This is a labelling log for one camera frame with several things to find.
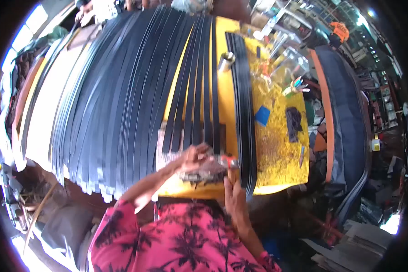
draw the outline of window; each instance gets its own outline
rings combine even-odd
[[[36,33],[42,24],[47,20],[48,15],[41,5],[38,5],[26,21],[27,27]]]
[[[11,64],[17,56],[17,53],[30,43],[33,35],[38,31],[42,24],[44,24],[47,18],[48,15],[41,5],[38,5],[33,10],[15,36],[15,39],[12,41],[11,48],[6,54],[6,57],[2,63],[2,71],[4,73],[9,72]]]

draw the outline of person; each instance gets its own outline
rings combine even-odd
[[[88,258],[95,272],[255,271],[280,272],[249,220],[246,193],[229,171],[223,180],[225,208],[203,203],[166,204],[159,219],[139,226],[136,213],[172,175],[198,169],[209,147],[191,146],[156,173],[142,178],[108,208],[92,239]]]
[[[92,1],[91,0],[75,0],[74,3],[79,9],[76,14],[76,21],[83,19],[83,17],[92,11]]]
[[[343,42],[349,39],[349,30],[344,23],[331,22],[330,25],[334,29],[329,36],[329,45],[333,50],[337,50]]]

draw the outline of orange shirt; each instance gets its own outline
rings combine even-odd
[[[333,32],[340,38],[342,42],[344,42],[345,39],[349,38],[349,30],[344,24],[339,22],[332,22],[330,23],[330,25],[334,27]]]

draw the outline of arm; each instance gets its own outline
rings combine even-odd
[[[128,11],[131,11],[131,0],[125,0],[125,5]]]
[[[150,201],[153,194],[177,172],[188,172],[198,169],[206,160],[209,146],[205,143],[190,146],[181,156],[168,163],[156,173],[152,173],[131,186],[119,200],[131,202],[135,206],[135,213],[139,212]]]
[[[85,13],[88,13],[92,10],[92,8],[93,8],[92,1],[89,1],[89,3],[83,6],[83,11]]]
[[[228,177],[224,178],[223,184],[225,187],[225,208],[227,213],[231,215],[232,223],[239,233],[240,241],[266,271],[281,272],[279,266],[265,251],[251,226],[246,205],[246,192],[242,189],[236,175],[231,170],[228,171]]]

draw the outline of light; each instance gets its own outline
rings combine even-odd
[[[33,33],[30,29],[26,25],[23,25],[12,42],[12,48],[19,52],[30,42],[32,37]]]
[[[48,15],[41,5],[38,5],[26,21],[30,31],[36,33],[42,24],[48,19]]]
[[[51,272],[51,270],[41,261],[38,256],[32,251],[30,247],[27,247],[24,255],[22,249],[24,248],[24,239],[21,236],[17,236],[12,239],[16,250],[18,251],[22,261],[28,267],[30,272]]]
[[[399,228],[399,223],[400,223],[400,215],[394,214],[390,217],[390,219],[384,225],[379,226],[379,228],[385,230],[389,234],[395,235]]]
[[[10,48],[2,64],[3,73],[7,73],[10,71],[11,64],[15,58],[16,58],[16,51]]]
[[[360,17],[358,17],[358,20],[357,20],[357,26],[360,26],[362,24],[365,26],[368,26],[366,18],[364,18],[363,15],[360,15]]]

